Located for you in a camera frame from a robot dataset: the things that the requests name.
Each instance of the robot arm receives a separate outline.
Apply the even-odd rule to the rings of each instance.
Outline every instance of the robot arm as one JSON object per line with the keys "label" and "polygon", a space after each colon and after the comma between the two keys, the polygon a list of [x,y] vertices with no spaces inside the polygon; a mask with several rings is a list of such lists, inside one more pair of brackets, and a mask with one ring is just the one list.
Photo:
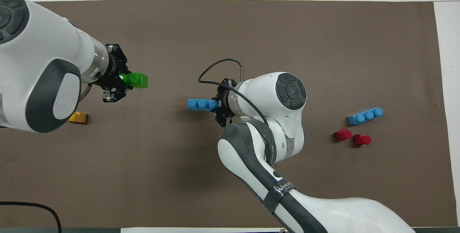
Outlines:
{"label": "robot arm", "polygon": [[[118,101],[133,89],[126,61],[118,45],[102,45],[38,4],[0,0],[0,126],[55,130],[75,111],[82,83]],[[145,75],[131,75],[147,86]]]}
{"label": "robot arm", "polygon": [[414,232],[379,202],[309,197],[271,167],[298,153],[304,143],[301,113],[306,92],[296,76],[270,73],[243,81],[235,89],[259,108],[268,125],[247,102],[226,90],[219,96],[220,108],[231,116],[241,116],[245,122],[226,125],[217,144],[219,157],[289,232]]}

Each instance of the yellow lego brick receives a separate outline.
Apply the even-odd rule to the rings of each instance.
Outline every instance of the yellow lego brick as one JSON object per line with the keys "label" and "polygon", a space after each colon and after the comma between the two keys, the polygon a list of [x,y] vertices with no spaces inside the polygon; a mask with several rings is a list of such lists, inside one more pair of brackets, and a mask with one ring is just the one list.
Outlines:
{"label": "yellow lego brick", "polygon": [[82,112],[74,112],[74,114],[69,118],[69,122],[74,123],[86,123],[87,114]]}

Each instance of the lego brick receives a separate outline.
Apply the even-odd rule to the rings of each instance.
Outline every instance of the lego brick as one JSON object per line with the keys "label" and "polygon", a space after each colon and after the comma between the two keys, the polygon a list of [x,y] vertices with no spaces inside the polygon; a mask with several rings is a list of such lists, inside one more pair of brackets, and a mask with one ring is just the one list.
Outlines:
{"label": "lego brick", "polygon": [[356,134],[353,136],[353,142],[358,145],[369,145],[371,137],[369,135]]}
{"label": "lego brick", "polygon": [[219,102],[211,99],[193,99],[189,98],[187,108],[189,110],[210,111],[219,107]]}
{"label": "lego brick", "polygon": [[358,125],[382,115],[383,110],[380,107],[375,107],[373,109],[349,116],[348,121],[350,122],[350,125]]}
{"label": "lego brick", "polygon": [[125,84],[137,89],[148,88],[148,76],[143,73],[120,73],[120,78]]}
{"label": "lego brick", "polygon": [[86,123],[86,118],[87,114],[82,112],[74,112],[74,114],[72,114],[72,116],[69,118],[69,122],[84,124]]}
{"label": "lego brick", "polygon": [[335,138],[337,138],[337,140],[340,140],[340,141],[351,138],[351,132],[346,128],[338,130],[337,132],[334,133],[334,135],[335,135]]}

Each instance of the red lego brick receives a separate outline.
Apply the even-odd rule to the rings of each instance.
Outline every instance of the red lego brick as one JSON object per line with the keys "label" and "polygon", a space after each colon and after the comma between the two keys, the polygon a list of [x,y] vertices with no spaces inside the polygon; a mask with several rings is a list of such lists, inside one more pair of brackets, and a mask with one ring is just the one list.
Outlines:
{"label": "red lego brick", "polygon": [[334,133],[337,140],[346,140],[351,138],[351,132],[348,129],[340,129]]}
{"label": "red lego brick", "polygon": [[369,145],[371,137],[369,135],[356,134],[353,136],[353,142],[358,145]]}

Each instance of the blue lego brick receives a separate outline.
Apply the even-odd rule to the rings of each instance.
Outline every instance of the blue lego brick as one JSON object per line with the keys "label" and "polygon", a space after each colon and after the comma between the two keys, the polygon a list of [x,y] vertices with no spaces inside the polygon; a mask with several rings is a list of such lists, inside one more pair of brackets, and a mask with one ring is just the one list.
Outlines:
{"label": "blue lego brick", "polygon": [[189,98],[187,108],[189,110],[210,111],[219,107],[219,101],[211,99],[193,99]]}
{"label": "blue lego brick", "polygon": [[350,122],[350,125],[358,125],[382,115],[383,110],[380,107],[375,107],[373,109],[349,116],[348,121]]}

